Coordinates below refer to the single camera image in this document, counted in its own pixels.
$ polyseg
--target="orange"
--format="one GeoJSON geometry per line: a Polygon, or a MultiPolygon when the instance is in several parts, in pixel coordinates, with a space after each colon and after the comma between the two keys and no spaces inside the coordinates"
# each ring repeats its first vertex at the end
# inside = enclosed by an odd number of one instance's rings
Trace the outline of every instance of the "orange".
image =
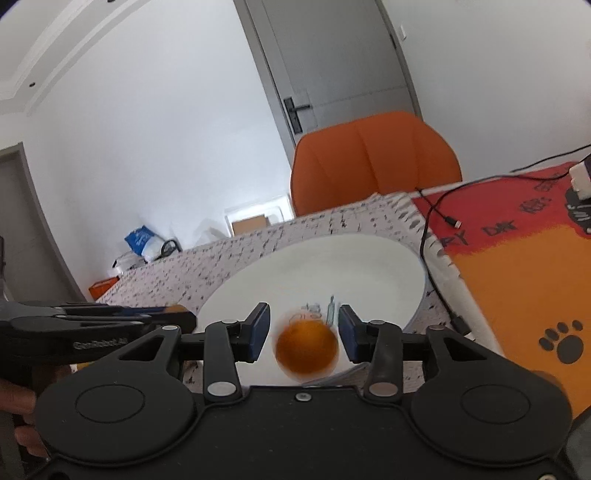
{"type": "Polygon", "coordinates": [[[275,357],[286,370],[309,376],[334,364],[339,343],[333,331],[318,320],[297,320],[288,325],[275,344],[275,357]]]}

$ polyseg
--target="paw print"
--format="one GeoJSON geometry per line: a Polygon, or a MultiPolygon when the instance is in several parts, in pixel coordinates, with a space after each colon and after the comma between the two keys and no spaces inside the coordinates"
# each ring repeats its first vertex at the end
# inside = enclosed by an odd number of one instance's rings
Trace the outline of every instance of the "paw print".
{"type": "MultiPolygon", "coordinates": [[[[583,330],[583,324],[578,320],[573,321],[572,325],[577,332],[583,330]]],[[[568,325],[564,322],[560,322],[556,326],[556,330],[552,328],[546,329],[545,337],[540,339],[540,346],[547,352],[551,352],[554,350],[556,342],[558,342],[558,345],[556,345],[558,360],[567,365],[575,363],[583,355],[583,341],[577,335],[564,336],[570,331],[568,325]]]]}

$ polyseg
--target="orange box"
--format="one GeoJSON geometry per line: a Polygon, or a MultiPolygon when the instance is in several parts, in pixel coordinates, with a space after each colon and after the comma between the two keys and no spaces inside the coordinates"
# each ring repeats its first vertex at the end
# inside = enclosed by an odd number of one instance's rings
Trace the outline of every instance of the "orange box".
{"type": "Polygon", "coordinates": [[[90,296],[93,300],[98,300],[101,298],[107,290],[109,290],[113,285],[115,285],[119,281],[119,277],[107,278],[106,280],[101,280],[96,282],[93,286],[91,286],[88,291],[90,292],[90,296]]]}

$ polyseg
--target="metal screw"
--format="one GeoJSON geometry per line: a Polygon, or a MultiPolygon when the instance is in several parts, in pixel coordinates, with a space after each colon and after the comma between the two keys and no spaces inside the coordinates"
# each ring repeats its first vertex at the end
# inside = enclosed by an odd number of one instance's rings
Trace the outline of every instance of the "metal screw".
{"type": "Polygon", "coordinates": [[[208,386],[207,391],[214,397],[227,397],[236,391],[236,385],[230,382],[214,382],[208,386]]]}
{"type": "Polygon", "coordinates": [[[310,401],[312,400],[312,395],[310,395],[309,393],[300,392],[295,394],[295,399],[297,401],[310,401]]]}
{"type": "Polygon", "coordinates": [[[369,393],[376,397],[393,397],[398,393],[398,387],[390,382],[378,382],[369,386],[369,393]]]}

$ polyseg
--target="cardboard box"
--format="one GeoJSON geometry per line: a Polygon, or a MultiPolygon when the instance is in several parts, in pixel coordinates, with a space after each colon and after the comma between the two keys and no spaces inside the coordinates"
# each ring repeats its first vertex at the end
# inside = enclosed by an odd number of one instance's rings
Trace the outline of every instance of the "cardboard box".
{"type": "Polygon", "coordinates": [[[232,224],[232,231],[234,236],[242,235],[243,233],[252,232],[254,230],[260,230],[269,226],[269,219],[264,215],[259,215],[246,220],[240,220],[232,224]]]}

